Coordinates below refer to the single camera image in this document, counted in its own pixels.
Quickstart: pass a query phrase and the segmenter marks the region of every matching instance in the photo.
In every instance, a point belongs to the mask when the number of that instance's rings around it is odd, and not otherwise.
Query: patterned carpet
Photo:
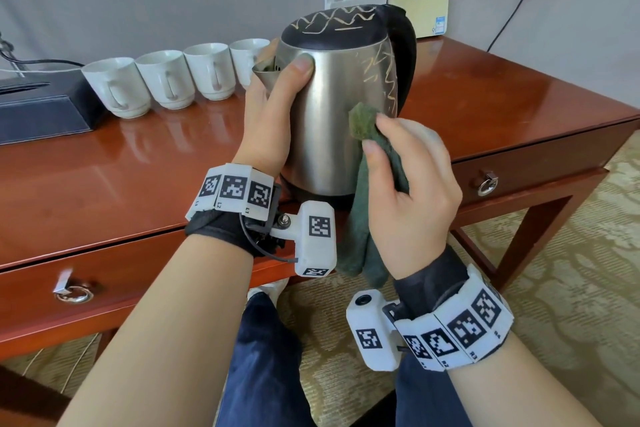
[[[640,425],[640,131],[609,169],[505,296],[516,315],[516,333],[556,378],[605,427],[632,427]],[[466,231],[497,262],[523,215]],[[321,427],[350,425],[393,388],[393,374],[364,366],[345,319],[348,301],[366,288],[361,279],[332,275],[289,287],[278,303],[283,321],[305,345],[301,379]],[[393,298],[390,284],[383,292]],[[60,390],[89,341],[44,350],[28,376]],[[65,393],[81,383],[95,346]],[[4,364],[22,373],[32,358]]]

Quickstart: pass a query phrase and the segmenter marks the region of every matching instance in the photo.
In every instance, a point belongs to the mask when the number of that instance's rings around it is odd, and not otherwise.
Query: wall
[[[451,0],[448,36],[486,49],[518,0]],[[82,62],[275,37],[323,0],[0,0],[20,57]],[[526,0],[493,52],[640,107],[640,0]]]

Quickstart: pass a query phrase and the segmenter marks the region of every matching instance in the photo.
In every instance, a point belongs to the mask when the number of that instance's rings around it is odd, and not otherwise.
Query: ceramic cup
[[[232,42],[231,58],[234,60],[238,81],[246,90],[251,83],[251,68],[258,62],[258,53],[269,45],[268,39],[242,39]]]
[[[136,66],[151,95],[168,110],[191,105],[196,88],[182,51],[164,50],[136,59]]]
[[[183,52],[196,88],[206,99],[225,99],[233,94],[236,75],[228,45],[207,42],[190,46]]]
[[[151,95],[133,58],[102,59],[83,66],[82,72],[116,117],[140,117],[151,108]]]

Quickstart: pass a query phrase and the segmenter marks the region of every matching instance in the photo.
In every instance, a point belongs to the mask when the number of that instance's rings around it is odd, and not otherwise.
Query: foot
[[[278,297],[284,290],[284,288],[289,283],[289,277],[283,278],[282,280],[276,280],[276,282],[271,282],[270,284],[264,284],[263,286],[253,287],[249,289],[249,292],[246,294],[246,299],[251,299],[255,294],[264,292],[269,296],[273,305],[278,305]]]

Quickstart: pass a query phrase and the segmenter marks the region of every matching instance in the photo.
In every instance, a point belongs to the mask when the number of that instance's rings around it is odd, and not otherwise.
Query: fingernail
[[[376,149],[376,143],[373,140],[363,140],[362,141],[362,150],[366,155],[371,154]]]
[[[313,66],[314,59],[307,53],[302,53],[297,58],[293,59],[292,65],[300,70],[300,73],[306,74]]]

